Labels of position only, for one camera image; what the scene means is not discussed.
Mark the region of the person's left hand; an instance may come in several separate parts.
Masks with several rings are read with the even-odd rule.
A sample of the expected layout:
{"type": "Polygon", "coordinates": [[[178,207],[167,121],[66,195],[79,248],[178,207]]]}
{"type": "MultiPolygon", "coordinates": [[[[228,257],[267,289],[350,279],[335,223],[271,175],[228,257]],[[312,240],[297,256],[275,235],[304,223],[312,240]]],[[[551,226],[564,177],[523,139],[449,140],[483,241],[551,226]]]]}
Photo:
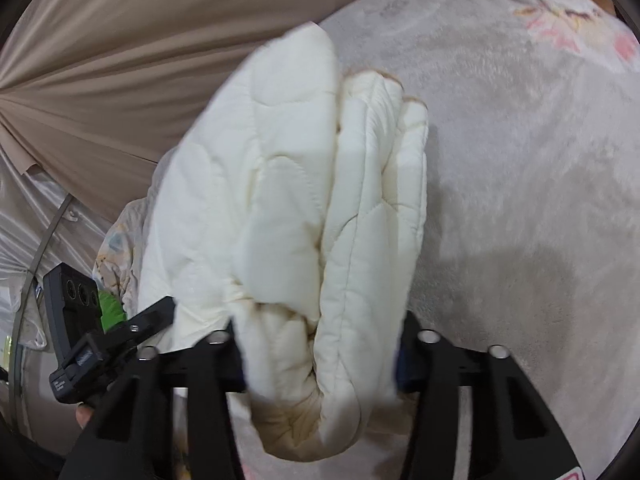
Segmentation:
{"type": "Polygon", "coordinates": [[[75,417],[80,428],[85,428],[92,419],[94,408],[87,403],[81,403],[76,406],[75,417]]]}

